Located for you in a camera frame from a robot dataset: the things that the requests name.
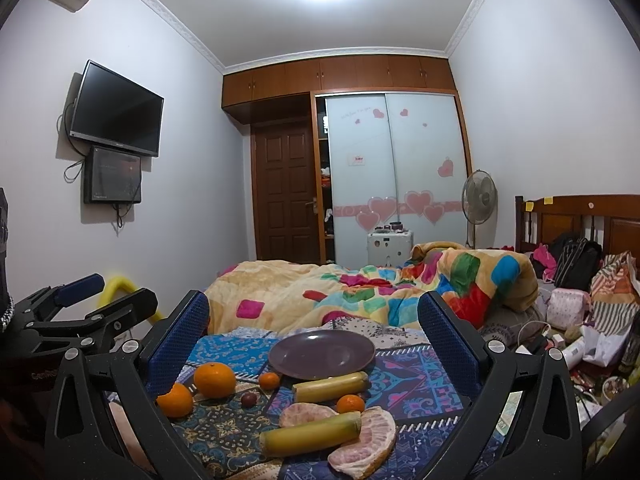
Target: ceiling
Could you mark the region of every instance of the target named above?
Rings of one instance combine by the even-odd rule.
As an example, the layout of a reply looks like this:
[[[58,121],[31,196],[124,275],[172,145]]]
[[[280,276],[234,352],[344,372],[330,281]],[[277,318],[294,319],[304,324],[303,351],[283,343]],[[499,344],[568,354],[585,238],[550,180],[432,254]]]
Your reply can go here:
[[[330,48],[444,51],[472,0],[159,1],[232,68]]]

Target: yellow blanket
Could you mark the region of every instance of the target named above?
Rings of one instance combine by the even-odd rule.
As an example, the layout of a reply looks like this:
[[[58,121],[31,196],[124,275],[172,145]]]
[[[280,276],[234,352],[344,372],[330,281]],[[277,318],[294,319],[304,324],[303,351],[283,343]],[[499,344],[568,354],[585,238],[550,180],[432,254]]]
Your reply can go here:
[[[418,298],[428,290],[438,290],[459,317],[479,328],[492,301],[518,311],[533,304],[538,282],[522,254],[451,242],[416,246],[401,269],[244,262],[206,290],[209,333],[248,326],[284,334],[340,316],[419,328]]]

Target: yellow handle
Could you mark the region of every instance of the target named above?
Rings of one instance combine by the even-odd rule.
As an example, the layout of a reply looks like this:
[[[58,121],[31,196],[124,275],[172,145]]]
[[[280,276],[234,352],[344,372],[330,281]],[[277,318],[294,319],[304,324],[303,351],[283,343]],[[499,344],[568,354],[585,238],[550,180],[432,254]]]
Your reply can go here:
[[[106,285],[104,285],[104,290],[98,298],[98,308],[102,308],[113,301],[113,297],[116,295],[116,292],[119,290],[123,290],[127,294],[131,294],[132,292],[136,292],[139,289],[138,286],[134,285],[134,283],[124,276],[115,276],[111,278]],[[156,309],[156,313],[151,316],[148,321],[153,324],[156,321],[160,321],[164,319],[164,316],[160,314],[160,311]]]

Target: tangerine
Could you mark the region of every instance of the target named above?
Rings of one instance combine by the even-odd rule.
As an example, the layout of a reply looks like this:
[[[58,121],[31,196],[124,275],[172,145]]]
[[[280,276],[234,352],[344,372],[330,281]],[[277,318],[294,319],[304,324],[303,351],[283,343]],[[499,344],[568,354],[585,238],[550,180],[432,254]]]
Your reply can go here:
[[[336,404],[335,411],[338,413],[363,412],[365,409],[364,400],[357,395],[345,395],[340,397]]]
[[[169,393],[156,397],[158,408],[169,418],[187,416],[193,409],[193,397],[189,389],[180,383],[174,383]]]
[[[267,372],[258,378],[258,383],[263,390],[275,390],[280,386],[280,376],[273,372]]]
[[[209,399],[222,399],[236,392],[236,375],[222,363],[206,363],[196,368],[193,383]]]

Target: wooden headboard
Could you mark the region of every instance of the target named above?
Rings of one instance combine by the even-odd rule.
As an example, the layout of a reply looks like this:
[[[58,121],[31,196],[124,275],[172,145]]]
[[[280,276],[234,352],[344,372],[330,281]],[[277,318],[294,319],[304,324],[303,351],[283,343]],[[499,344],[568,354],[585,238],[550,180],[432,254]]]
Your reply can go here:
[[[516,252],[533,251],[566,231],[596,240],[604,254],[631,250],[640,261],[640,195],[554,196],[532,202],[516,197]]]

